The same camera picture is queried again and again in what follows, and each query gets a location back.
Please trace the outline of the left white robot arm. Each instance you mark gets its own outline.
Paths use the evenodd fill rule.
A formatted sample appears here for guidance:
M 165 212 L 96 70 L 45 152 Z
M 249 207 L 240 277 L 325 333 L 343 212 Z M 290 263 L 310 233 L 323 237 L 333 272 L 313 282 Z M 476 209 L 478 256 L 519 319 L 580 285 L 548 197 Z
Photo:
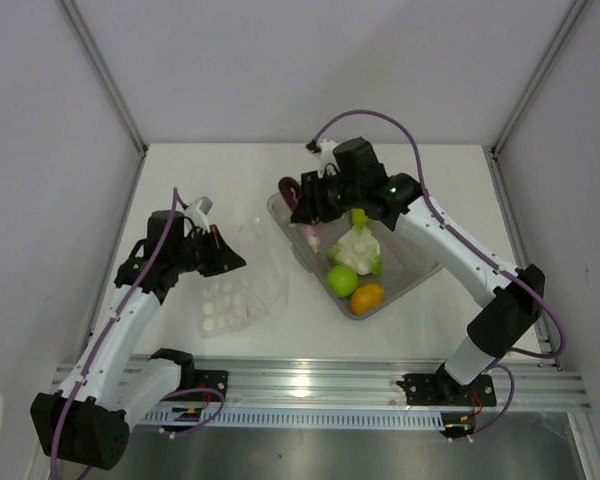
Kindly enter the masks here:
M 152 354 L 134 380 L 120 383 L 142 333 L 181 275 L 214 277 L 245 266 L 208 211 L 200 199 L 184 211 L 151 214 L 145 237 L 118 268 L 112 302 L 90 343 L 57 391 L 33 400 L 30 414 L 51 478 L 58 478 L 60 460 L 112 469 L 132 430 L 164 399 L 224 401 L 221 389 L 200 384 L 191 354 L 169 348 Z

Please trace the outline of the clear dotted zip top bag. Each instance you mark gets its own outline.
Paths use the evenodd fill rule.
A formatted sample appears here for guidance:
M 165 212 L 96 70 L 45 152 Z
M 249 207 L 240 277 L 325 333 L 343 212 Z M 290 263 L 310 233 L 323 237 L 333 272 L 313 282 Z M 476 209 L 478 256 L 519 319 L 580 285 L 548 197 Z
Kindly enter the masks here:
M 195 318 L 204 339 L 253 326 L 287 297 L 288 275 L 259 217 L 240 225 L 229 245 L 246 265 L 197 281 Z

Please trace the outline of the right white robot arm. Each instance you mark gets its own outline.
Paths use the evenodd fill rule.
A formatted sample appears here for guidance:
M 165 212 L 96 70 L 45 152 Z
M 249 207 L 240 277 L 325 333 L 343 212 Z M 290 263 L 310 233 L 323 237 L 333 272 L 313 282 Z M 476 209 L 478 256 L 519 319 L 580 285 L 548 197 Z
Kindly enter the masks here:
M 480 306 L 465 339 L 437 374 L 438 395 L 448 403 L 461 402 L 471 394 L 474 380 L 511 351 L 538 319 L 543 273 L 484 253 L 440 210 L 423 182 L 406 173 L 389 175 L 364 138 L 312 140 L 306 148 L 335 169 L 302 174 L 293 223 L 327 223 L 359 208 L 433 255 Z

